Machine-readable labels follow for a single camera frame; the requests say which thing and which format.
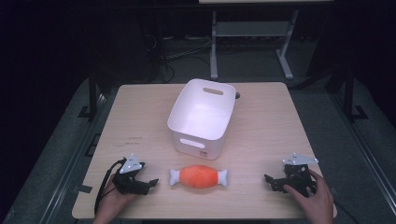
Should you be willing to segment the person's left hand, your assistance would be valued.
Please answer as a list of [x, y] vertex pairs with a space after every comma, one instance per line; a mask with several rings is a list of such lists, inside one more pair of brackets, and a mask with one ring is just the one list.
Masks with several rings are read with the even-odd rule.
[[124, 208], [137, 198], [135, 194], [121, 194], [112, 182], [113, 177], [106, 184], [104, 196], [92, 224], [110, 224]]

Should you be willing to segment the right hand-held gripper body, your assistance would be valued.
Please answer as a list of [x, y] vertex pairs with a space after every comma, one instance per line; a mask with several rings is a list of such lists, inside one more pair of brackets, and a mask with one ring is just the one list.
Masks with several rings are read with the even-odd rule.
[[318, 163], [318, 159], [293, 152], [283, 163], [288, 185], [305, 197], [309, 196], [309, 189], [312, 193], [317, 191], [316, 181], [311, 178], [308, 165]]

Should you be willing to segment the person's right hand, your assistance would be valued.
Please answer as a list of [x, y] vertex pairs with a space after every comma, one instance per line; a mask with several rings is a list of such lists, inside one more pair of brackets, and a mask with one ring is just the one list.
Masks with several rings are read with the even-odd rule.
[[313, 170], [310, 170], [310, 174], [317, 182], [317, 191], [313, 196], [306, 198], [289, 185], [285, 185], [284, 189], [304, 210], [310, 224], [333, 224], [333, 196], [330, 189], [321, 175]]

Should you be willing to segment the white metal desk frame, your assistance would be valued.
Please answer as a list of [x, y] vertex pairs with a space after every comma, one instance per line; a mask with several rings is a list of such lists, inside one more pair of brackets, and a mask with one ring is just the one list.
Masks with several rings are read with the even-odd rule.
[[218, 21], [217, 12], [213, 12], [211, 50], [209, 54], [210, 78], [216, 80], [219, 77], [217, 40], [220, 37], [283, 37], [283, 45], [276, 50], [276, 56], [285, 78], [292, 80], [293, 74], [290, 70], [286, 53], [298, 15], [299, 11], [294, 10], [288, 21]]

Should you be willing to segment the orange plush meat bone toy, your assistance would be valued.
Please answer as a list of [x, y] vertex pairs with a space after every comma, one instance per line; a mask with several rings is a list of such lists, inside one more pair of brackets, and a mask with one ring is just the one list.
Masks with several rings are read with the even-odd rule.
[[217, 185], [228, 186], [228, 171], [216, 170], [205, 165], [192, 165], [180, 170], [169, 171], [169, 184], [174, 186], [180, 183], [192, 189], [209, 189]]

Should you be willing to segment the white plastic storage bin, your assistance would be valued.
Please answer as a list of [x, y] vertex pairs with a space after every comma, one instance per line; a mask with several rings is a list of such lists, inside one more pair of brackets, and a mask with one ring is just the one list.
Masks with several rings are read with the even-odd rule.
[[167, 126], [175, 149], [206, 160], [216, 159], [222, 149], [236, 98], [229, 84], [192, 79], [182, 89]]

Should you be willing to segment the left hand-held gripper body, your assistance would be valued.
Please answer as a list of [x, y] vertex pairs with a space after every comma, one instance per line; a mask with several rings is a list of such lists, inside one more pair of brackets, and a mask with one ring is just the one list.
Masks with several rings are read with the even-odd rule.
[[145, 163], [140, 162], [134, 154], [123, 160], [121, 168], [117, 170], [112, 180], [119, 193], [141, 195], [142, 188], [149, 188], [149, 183], [135, 179], [144, 165]]

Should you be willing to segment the black metal stand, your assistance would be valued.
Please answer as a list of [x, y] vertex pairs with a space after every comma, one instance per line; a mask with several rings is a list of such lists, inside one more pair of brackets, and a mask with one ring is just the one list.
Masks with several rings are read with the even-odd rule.
[[344, 113], [350, 122], [355, 122], [358, 119], [368, 119], [367, 114], [360, 105], [353, 103], [354, 97], [354, 73], [348, 67], [345, 74], [345, 88], [344, 88]]
[[98, 80], [100, 78], [97, 69], [92, 69], [88, 75], [88, 100], [89, 104], [84, 105], [79, 113], [79, 118], [87, 119], [88, 121], [93, 121], [97, 112], [100, 101], [101, 92], [99, 91]]

